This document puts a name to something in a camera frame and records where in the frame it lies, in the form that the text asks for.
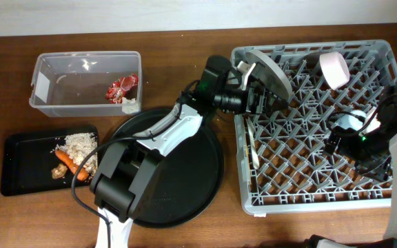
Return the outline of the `grey plate with food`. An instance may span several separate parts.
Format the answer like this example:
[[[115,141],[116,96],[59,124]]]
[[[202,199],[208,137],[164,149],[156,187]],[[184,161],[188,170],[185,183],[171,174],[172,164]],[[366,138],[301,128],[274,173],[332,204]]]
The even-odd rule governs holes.
[[[250,50],[245,54],[249,64],[262,65],[260,81],[268,90],[288,102],[292,95],[292,86],[284,71],[270,57],[260,50]]]

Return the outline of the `wooden chopstick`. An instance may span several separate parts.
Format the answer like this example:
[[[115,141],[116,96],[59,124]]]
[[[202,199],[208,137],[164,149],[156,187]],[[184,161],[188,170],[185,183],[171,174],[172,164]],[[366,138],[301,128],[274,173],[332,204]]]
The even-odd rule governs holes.
[[[246,181],[248,185],[251,185],[251,174],[250,174],[250,146],[245,146],[245,168],[246,168]]]

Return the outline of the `light blue plastic cup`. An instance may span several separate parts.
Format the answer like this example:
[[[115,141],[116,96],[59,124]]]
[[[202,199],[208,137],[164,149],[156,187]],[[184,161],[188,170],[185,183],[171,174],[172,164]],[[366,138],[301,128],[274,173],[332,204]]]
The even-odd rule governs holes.
[[[361,110],[353,110],[349,114],[342,114],[335,121],[335,124],[344,130],[359,130],[367,120],[367,115]]]

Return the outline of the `white plastic fork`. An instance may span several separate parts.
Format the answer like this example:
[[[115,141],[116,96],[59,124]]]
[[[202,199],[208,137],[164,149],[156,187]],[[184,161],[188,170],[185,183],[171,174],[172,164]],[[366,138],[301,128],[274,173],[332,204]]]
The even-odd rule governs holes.
[[[256,153],[255,142],[254,142],[254,125],[248,118],[246,119],[246,123],[247,123],[248,136],[250,139],[250,151],[252,154],[251,157],[252,157],[253,168],[259,169],[260,163],[258,160],[258,154]]]

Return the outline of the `pink plastic bowl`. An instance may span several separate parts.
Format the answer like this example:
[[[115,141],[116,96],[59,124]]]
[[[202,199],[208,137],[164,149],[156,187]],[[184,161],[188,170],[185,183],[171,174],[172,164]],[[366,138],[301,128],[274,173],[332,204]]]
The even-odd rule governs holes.
[[[319,62],[323,76],[332,90],[337,90],[349,82],[349,69],[341,53],[328,52],[321,54]]]

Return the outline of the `white tissue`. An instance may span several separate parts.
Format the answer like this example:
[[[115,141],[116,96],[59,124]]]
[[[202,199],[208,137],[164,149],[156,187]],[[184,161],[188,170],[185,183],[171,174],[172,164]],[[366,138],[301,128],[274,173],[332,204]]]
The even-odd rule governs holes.
[[[121,110],[124,114],[136,114],[141,111],[141,104],[135,99],[122,98]]]

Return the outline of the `orange carrot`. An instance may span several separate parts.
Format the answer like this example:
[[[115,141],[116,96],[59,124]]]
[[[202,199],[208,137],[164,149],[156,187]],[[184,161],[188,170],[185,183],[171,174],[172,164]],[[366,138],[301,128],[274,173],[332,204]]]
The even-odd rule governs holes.
[[[73,162],[73,160],[63,151],[56,150],[55,155],[59,160],[65,163],[68,169],[75,175],[79,166]],[[81,171],[77,174],[77,179],[80,181],[87,180],[89,177],[88,172],[82,168]]]

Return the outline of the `brown food scrap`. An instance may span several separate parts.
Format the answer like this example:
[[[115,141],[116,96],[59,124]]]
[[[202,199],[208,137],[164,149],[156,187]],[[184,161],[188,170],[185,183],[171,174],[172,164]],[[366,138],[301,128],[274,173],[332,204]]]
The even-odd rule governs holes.
[[[57,167],[51,170],[52,179],[63,178],[67,173],[68,167],[63,163],[59,163]]]

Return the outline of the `cream plastic cup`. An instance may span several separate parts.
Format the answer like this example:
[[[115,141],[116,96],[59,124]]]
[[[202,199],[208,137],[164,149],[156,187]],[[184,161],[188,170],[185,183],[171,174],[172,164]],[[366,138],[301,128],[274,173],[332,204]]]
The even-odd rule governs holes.
[[[377,116],[375,116],[370,122],[369,125],[366,127],[364,130],[364,134],[368,134],[370,132],[373,132],[374,130],[378,129],[380,127],[380,121],[377,119]]]

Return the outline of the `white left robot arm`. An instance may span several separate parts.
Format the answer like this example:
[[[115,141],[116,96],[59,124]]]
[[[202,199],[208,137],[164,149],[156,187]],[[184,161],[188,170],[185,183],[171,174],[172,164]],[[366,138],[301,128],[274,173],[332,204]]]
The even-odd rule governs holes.
[[[133,220],[154,193],[163,163],[183,141],[193,137],[217,110],[233,114],[265,114],[288,106],[292,86],[284,71],[264,54],[250,55],[237,65],[224,56],[207,59],[201,78],[179,94],[173,109],[146,130],[112,139],[101,150],[91,180],[96,209],[75,201],[99,217],[97,247],[127,245]]]

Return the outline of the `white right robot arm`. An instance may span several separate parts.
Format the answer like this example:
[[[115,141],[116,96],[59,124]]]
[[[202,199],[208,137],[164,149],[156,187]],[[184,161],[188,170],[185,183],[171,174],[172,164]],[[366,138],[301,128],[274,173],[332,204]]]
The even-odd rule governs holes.
[[[358,173],[384,182],[392,179],[391,213],[383,239],[370,247],[397,247],[397,84],[386,86],[371,116],[354,110],[339,111],[325,153],[344,155],[355,162]]]

